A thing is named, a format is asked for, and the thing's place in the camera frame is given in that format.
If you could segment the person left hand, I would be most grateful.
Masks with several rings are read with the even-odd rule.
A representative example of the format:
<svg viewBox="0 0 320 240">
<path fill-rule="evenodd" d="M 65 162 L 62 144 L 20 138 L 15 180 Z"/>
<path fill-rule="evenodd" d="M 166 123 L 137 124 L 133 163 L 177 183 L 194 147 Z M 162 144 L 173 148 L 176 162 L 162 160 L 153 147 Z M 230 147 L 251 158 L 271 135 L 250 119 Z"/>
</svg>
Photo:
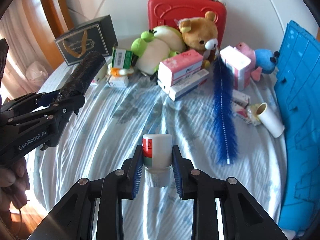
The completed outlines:
<svg viewBox="0 0 320 240">
<path fill-rule="evenodd" d="M 27 204 L 28 199 L 25 192 L 30 189 L 30 183 L 26 165 L 25 157 L 22 157 L 10 168 L 1 168 L 1 211 L 9 211 L 11 202 L 17 209 Z M 4 192 L 4 188 L 12 185 L 17 189 L 16 197 Z"/>
</svg>

